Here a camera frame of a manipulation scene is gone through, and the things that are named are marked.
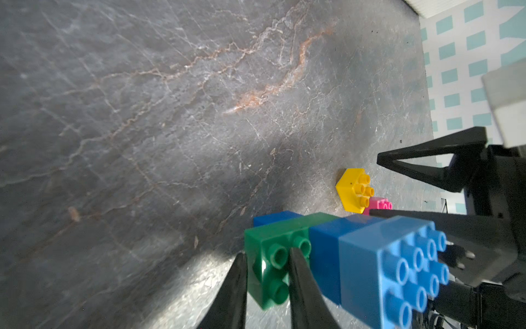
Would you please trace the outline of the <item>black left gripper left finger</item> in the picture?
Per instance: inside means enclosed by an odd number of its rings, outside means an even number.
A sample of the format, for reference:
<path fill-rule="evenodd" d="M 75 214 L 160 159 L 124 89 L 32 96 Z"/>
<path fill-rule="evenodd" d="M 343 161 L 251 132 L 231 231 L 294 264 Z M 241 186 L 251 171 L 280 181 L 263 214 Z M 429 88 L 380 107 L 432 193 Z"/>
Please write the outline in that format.
<path fill-rule="evenodd" d="M 245 328 L 247 255 L 238 253 L 215 300 L 197 328 Z"/>

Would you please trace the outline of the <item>green lego brick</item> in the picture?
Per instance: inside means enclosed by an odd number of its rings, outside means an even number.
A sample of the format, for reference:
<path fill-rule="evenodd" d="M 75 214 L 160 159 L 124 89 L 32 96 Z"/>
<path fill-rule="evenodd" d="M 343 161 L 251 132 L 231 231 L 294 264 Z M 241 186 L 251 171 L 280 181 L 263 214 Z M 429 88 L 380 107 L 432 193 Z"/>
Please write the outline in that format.
<path fill-rule="evenodd" d="M 244 232 L 247 255 L 247 290 L 262 310 L 281 305 L 289 297 L 288 258 L 298 248 L 309 261 L 312 252 L 309 229 L 337 219 L 323 212 L 300 215 L 283 211 L 253 219 Z"/>

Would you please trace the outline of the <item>light blue lego brick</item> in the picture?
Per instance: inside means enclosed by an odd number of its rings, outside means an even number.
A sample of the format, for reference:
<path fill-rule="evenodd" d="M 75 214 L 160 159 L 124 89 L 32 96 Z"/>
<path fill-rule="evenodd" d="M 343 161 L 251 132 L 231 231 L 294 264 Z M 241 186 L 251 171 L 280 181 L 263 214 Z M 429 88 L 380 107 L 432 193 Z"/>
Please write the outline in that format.
<path fill-rule="evenodd" d="M 371 328 L 410 328 L 413 312 L 449 282 L 438 262 L 446 246 L 434 222 L 403 216 L 340 236 L 342 308 Z"/>

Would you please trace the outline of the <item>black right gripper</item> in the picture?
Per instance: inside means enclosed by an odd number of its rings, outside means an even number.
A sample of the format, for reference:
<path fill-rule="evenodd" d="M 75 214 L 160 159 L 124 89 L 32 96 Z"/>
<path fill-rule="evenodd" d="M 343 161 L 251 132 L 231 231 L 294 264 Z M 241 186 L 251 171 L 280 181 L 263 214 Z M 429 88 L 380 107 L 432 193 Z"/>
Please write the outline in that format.
<path fill-rule="evenodd" d="M 486 147 L 486 128 L 466 130 L 379 153 L 381 167 L 460 193 L 464 215 L 372 210 L 374 217 L 413 217 L 435 223 L 449 246 L 439 254 L 453 279 L 431 302 L 436 315 L 463 328 L 525 327 L 525 157 Z"/>

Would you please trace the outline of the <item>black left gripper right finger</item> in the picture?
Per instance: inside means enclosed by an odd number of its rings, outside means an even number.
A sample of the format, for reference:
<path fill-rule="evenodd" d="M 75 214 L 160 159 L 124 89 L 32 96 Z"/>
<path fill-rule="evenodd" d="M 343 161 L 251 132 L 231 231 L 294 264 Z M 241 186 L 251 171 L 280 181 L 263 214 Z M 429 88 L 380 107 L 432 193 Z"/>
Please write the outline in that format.
<path fill-rule="evenodd" d="M 292 328 L 340 328 L 299 248 L 290 248 L 288 266 Z"/>

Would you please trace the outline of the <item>dark blue lego brick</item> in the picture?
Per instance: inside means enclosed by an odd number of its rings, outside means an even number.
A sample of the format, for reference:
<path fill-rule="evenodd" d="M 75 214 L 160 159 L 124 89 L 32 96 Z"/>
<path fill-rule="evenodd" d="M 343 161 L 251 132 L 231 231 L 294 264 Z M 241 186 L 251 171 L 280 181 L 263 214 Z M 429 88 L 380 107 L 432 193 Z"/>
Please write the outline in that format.
<path fill-rule="evenodd" d="M 347 233 L 378 222 L 365 215 L 337 217 L 309 229 L 312 252 L 307 261 L 321 293 L 333 303 L 341 302 L 340 257 L 338 239 Z"/>

